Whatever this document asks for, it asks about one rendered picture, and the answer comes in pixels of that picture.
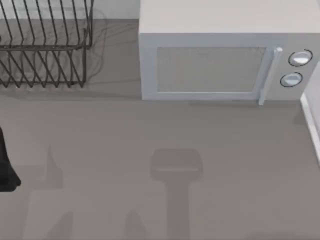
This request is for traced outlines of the pale microwave oven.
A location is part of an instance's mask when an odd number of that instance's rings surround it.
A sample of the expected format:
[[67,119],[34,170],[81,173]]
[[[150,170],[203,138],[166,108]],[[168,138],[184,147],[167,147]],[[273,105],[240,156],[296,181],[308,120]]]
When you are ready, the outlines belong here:
[[[140,0],[141,33],[275,34],[286,36],[267,101],[298,101],[320,59],[318,0]],[[289,56],[310,50],[312,60],[291,66]],[[300,73],[302,82],[283,87],[282,76]]]

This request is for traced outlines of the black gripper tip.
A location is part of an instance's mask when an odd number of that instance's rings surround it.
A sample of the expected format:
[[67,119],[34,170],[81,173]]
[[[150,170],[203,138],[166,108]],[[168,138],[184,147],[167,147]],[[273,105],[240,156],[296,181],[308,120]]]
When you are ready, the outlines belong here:
[[14,192],[21,183],[9,160],[4,133],[0,127],[0,193]]

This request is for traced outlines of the small microwave knob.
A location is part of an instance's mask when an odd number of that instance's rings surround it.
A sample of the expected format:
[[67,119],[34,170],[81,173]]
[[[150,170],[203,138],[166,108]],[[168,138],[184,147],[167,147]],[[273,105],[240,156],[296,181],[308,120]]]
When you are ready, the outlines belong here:
[[280,79],[280,84],[285,88],[292,88],[299,85],[303,81],[304,77],[299,72],[293,72],[283,75]]

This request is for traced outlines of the large microwave knob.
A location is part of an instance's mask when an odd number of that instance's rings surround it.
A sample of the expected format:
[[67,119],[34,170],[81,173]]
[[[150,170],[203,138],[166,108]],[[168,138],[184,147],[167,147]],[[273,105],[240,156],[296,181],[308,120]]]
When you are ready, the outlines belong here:
[[297,68],[307,65],[312,59],[313,53],[308,49],[304,49],[293,52],[288,58],[288,63]]

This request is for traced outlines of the microwave door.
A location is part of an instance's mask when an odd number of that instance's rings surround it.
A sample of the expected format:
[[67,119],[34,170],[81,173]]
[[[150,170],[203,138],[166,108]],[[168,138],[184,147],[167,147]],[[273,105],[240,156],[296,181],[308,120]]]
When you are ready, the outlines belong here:
[[140,33],[143,100],[256,101],[273,50],[266,33]]

